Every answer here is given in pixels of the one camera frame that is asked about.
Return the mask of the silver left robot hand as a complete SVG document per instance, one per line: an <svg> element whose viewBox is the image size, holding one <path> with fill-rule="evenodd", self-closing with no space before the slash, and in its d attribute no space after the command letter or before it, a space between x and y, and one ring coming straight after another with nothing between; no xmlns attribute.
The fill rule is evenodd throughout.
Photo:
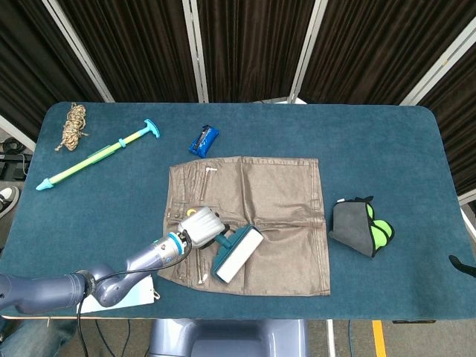
<svg viewBox="0 0 476 357"><path fill-rule="evenodd" d="M192 248L201 248L224 230L225 225L209 207L198 209L178 224L178 231L187 233Z"/></svg>

